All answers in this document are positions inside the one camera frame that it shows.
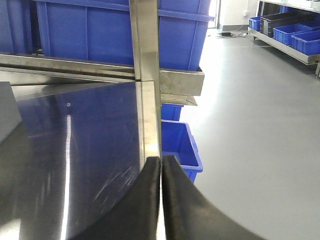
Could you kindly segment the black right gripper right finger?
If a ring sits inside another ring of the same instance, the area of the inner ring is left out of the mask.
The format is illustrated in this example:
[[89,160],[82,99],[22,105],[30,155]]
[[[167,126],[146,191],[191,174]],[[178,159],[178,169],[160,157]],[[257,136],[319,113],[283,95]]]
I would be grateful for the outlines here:
[[168,240],[260,240],[194,186],[173,155],[162,158],[162,204]]

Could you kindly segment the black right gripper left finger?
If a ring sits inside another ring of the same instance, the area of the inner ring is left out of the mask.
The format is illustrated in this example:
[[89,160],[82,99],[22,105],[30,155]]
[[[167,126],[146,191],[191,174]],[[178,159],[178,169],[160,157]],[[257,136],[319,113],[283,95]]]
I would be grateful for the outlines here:
[[134,184],[104,216],[73,240],[155,240],[160,205],[159,157],[148,157]]

